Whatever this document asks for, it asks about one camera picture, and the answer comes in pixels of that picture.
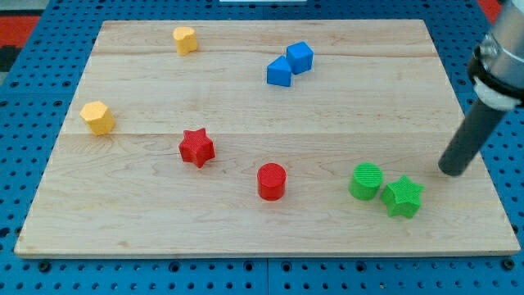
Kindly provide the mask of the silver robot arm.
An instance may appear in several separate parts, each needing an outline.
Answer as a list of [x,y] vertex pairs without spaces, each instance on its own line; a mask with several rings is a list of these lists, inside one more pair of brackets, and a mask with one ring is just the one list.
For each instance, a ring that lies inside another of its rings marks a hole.
[[504,3],[475,48],[468,75],[481,101],[497,111],[523,105],[523,0]]

